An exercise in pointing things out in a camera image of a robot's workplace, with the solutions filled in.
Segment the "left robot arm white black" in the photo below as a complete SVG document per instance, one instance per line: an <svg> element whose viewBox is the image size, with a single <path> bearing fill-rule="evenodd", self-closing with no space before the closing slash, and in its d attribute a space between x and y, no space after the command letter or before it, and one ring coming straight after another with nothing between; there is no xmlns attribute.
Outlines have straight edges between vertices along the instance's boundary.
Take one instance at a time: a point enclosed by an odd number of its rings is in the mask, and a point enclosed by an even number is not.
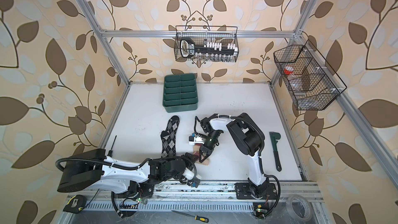
<svg viewBox="0 0 398 224"><path fill-rule="evenodd" d="M56 167L62 171L57 191L100 189L126 198L149 197L155 185L170 179L197 188L201 176L195 160L196 156L186 153L132 163L113 158L105 149L90 150L56 161Z"/></svg>

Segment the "green plastic divided tray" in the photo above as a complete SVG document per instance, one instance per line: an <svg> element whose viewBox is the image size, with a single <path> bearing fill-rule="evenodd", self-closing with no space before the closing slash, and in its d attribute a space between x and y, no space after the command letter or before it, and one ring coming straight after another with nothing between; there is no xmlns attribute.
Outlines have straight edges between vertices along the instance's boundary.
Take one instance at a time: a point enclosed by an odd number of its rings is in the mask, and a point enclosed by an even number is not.
<svg viewBox="0 0 398 224"><path fill-rule="evenodd" d="M195 74L165 76L162 105L167 113L194 111L197 110L198 103Z"/></svg>

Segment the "black grey argyle sock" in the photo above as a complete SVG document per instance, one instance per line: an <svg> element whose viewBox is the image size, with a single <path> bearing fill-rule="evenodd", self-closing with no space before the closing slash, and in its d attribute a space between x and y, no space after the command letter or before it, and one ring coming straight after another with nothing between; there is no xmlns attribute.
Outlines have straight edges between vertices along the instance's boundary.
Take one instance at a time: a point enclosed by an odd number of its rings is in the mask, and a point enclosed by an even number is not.
<svg viewBox="0 0 398 224"><path fill-rule="evenodd" d="M179 117L173 116L169 119L166 129L161 132L162 158L176 156L176 134L179 123Z"/></svg>

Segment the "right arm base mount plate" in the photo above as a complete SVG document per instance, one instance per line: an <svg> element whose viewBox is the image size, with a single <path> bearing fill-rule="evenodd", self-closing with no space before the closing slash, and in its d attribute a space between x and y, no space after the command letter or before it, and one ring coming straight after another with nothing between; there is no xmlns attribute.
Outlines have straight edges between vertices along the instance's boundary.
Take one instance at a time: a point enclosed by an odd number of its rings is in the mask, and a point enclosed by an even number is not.
<svg viewBox="0 0 398 224"><path fill-rule="evenodd" d="M249 181L234 186L238 200L276 200L278 196L275 184L266 181L259 186Z"/></svg>

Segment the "beige sock maroon purple stripes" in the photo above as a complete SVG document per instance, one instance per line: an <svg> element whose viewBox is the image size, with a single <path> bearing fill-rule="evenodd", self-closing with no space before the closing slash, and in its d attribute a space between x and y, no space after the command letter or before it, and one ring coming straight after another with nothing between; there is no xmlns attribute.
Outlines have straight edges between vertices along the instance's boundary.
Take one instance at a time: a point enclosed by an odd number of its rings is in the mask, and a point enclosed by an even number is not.
<svg viewBox="0 0 398 224"><path fill-rule="evenodd" d="M202 156L200 155L200 147L201 146L199 146L199 145L194 145L193 146L193 154L198 157L196 159L195 163L196 164L201 164L201 165L204 165L204 166L208 166L210 164L210 160L209 159L206 159L203 162L200 162L200 158L202 158Z"/></svg>

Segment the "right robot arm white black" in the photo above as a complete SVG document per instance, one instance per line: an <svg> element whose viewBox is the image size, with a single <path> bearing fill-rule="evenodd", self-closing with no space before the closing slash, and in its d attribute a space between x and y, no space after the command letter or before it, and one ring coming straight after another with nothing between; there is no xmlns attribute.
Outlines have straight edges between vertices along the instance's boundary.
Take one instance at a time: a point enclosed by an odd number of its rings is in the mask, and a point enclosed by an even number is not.
<svg viewBox="0 0 398 224"><path fill-rule="evenodd" d="M254 199L266 197L275 185L270 178L278 181L274 175L264 173L262 151L265 146L265 135L247 113L239 116L213 114L200 120L195 117L193 133L189 136L191 145L199 145L199 162L204 162L219 145L219 136L227 130L238 150L247 156L249 165L248 183L243 193Z"/></svg>

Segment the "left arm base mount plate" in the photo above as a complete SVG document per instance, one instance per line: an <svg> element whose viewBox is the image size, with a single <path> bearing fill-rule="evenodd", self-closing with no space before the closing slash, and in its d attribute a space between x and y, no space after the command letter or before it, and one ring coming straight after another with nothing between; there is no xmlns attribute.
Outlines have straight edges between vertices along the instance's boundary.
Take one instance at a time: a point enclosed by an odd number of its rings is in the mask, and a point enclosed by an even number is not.
<svg viewBox="0 0 398 224"><path fill-rule="evenodd" d="M133 200L137 200L142 197L151 197L153 193L153 184L130 181L127 191L121 194L116 194L116 198L132 198Z"/></svg>

